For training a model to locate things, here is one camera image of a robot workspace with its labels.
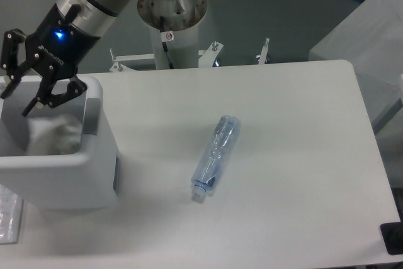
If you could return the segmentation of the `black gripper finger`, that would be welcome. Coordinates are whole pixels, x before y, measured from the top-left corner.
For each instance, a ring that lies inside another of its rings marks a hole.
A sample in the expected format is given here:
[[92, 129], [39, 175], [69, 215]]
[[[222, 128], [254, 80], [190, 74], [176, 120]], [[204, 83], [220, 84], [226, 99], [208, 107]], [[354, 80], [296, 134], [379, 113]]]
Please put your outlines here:
[[27, 71], [26, 62], [18, 65], [18, 50], [21, 43], [26, 40], [26, 34], [20, 29], [8, 30], [4, 33], [3, 47], [1, 51], [1, 68], [6, 71], [9, 79], [6, 88], [1, 93], [1, 98], [8, 98], [21, 82], [22, 76]]
[[77, 76], [70, 78], [65, 93], [53, 94], [52, 90], [56, 82], [52, 82], [51, 78], [43, 77], [39, 84], [39, 89], [35, 97], [30, 101], [28, 106], [23, 110], [22, 115], [27, 117], [28, 114], [36, 107], [37, 104], [56, 108], [67, 103], [87, 91], [86, 83], [81, 81]]

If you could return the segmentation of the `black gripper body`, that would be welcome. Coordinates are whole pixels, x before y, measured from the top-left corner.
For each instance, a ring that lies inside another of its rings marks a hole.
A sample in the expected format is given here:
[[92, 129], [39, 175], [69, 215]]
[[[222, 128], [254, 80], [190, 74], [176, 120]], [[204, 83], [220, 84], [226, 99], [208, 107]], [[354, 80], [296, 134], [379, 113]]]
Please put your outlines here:
[[79, 63], [99, 40], [73, 25], [82, 11], [82, 6], [74, 4], [64, 16], [57, 5], [52, 6], [36, 31], [25, 40], [26, 62], [31, 69], [44, 76], [52, 66], [53, 82], [77, 74]]

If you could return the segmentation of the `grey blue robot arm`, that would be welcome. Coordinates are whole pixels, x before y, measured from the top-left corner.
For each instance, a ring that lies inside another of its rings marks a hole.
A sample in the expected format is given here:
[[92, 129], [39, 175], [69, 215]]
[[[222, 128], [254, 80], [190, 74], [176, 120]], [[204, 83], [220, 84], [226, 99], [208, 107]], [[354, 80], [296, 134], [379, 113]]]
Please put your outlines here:
[[77, 77], [78, 65], [129, 1], [57, 0], [32, 34], [17, 28], [6, 31], [1, 69], [7, 86], [1, 98], [10, 97], [29, 71], [41, 81], [24, 117], [36, 106], [55, 108], [82, 95], [88, 87]]

